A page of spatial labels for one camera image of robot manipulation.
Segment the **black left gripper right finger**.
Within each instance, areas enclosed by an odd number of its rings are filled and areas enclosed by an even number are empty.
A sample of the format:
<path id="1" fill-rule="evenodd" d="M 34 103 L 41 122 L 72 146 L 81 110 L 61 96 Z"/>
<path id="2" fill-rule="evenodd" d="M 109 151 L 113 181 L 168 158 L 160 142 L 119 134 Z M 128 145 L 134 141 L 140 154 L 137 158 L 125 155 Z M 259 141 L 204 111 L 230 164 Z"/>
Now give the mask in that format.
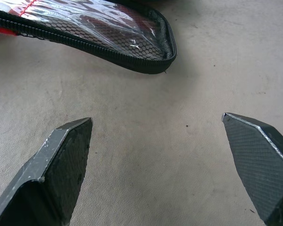
<path id="1" fill-rule="evenodd" d="M 234 113 L 222 122 L 237 173 L 266 226 L 283 226 L 283 136 L 273 126 Z"/>

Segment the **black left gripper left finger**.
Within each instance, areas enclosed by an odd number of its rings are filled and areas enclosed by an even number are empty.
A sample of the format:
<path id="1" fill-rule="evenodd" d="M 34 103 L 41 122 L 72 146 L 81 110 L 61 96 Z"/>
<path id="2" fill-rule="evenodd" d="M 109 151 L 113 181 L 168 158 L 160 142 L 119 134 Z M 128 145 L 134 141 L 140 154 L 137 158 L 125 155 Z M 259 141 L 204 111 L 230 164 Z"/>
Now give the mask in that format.
<path id="1" fill-rule="evenodd" d="M 92 118 L 52 131 L 0 196 L 0 226 L 69 226 L 86 173 Z"/>

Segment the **black mesh zipper pouch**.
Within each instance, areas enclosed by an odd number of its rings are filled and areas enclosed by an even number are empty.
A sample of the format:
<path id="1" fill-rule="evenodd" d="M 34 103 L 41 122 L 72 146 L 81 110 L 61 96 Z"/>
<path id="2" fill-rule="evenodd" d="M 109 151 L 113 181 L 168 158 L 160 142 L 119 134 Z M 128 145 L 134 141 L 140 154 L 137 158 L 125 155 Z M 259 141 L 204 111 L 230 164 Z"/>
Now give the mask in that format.
<path id="1" fill-rule="evenodd" d="M 177 56 L 170 24 L 136 0 L 0 0 L 0 33 L 38 38 L 145 74 Z"/>

